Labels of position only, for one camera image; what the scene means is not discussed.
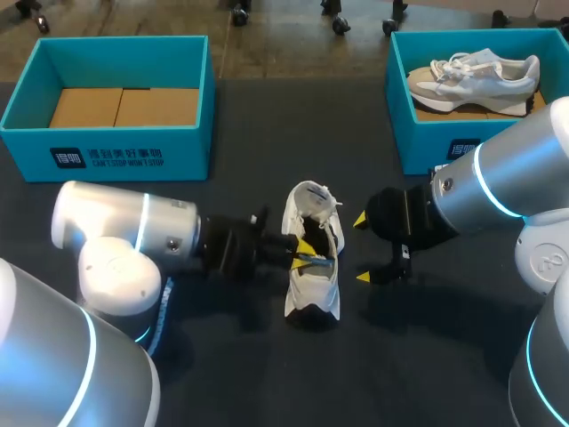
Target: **white sneaker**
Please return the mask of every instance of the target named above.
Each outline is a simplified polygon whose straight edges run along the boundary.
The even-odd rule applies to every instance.
[[[450,60],[433,60],[407,78],[411,96],[437,111],[478,104],[511,116],[527,114],[526,101],[540,82],[540,60],[505,60],[490,49],[455,53]]]
[[[298,184],[286,200],[282,233],[294,234],[312,245],[317,259],[291,270],[285,317],[312,305],[340,320],[338,252],[344,247],[344,235],[337,205],[328,188],[312,181]]]

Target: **cardboard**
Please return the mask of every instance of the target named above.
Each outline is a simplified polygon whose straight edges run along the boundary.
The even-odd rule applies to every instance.
[[[461,105],[450,113],[439,113],[432,109],[427,109],[425,106],[420,105],[419,102],[414,101],[415,114],[420,122],[440,122],[452,120],[503,120],[516,118],[515,116],[508,116],[506,114],[494,113],[484,107],[476,104]],[[540,91],[536,92],[533,96],[533,108],[529,114],[544,108],[546,105],[543,95]]]
[[[124,89],[115,126],[196,124],[198,89]]]
[[[112,127],[122,93],[121,88],[63,89],[50,127]]]

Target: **blue cardboard box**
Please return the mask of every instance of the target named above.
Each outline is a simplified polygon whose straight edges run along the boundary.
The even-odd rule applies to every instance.
[[[195,125],[50,128],[64,88],[198,88]],[[44,38],[0,136],[26,181],[205,180],[214,102],[206,36]]]
[[[486,47],[502,58],[541,61],[540,90],[550,103],[569,95],[569,47],[554,28],[480,29],[465,31],[397,32],[391,36],[385,79],[391,125],[405,174],[427,173],[455,159],[458,149],[476,147],[515,124],[519,118],[420,121],[406,75],[432,60],[448,60],[457,52]]]

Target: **black table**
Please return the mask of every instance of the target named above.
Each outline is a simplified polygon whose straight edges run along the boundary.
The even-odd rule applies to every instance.
[[[12,88],[0,86],[1,101]],[[268,203],[277,231],[297,182],[328,185],[344,203],[341,322],[288,326],[286,272],[245,289],[180,278],[170,335],[180,352],[159,366],[159,426],[513,425],[509,367],[541,303],[516,271],[520,224],[419,254],[408,286],[356,280],[390,245],[351,224],[373,192],[405,184],[380,79],[221,81],[213,138],[209,181],[117,186],[207,214],[246,217]],[[50,240],[60,185],[27,185],[0,146],[0,256],[72,296],[75,261]]]

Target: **concrete floor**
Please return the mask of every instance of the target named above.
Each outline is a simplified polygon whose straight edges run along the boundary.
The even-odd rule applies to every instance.
[[[40,0],[49,36],[208,35],[218,77],[378,76],[391,4],[344,0],[344,37],[321,16],[320,0],[252,0],[249,25],[234,28],[224,0]],[[490,16],[410,6],[405,29],[488,28]],[[0,11],[0,81],[16,81],[40,37],[15,7]]]

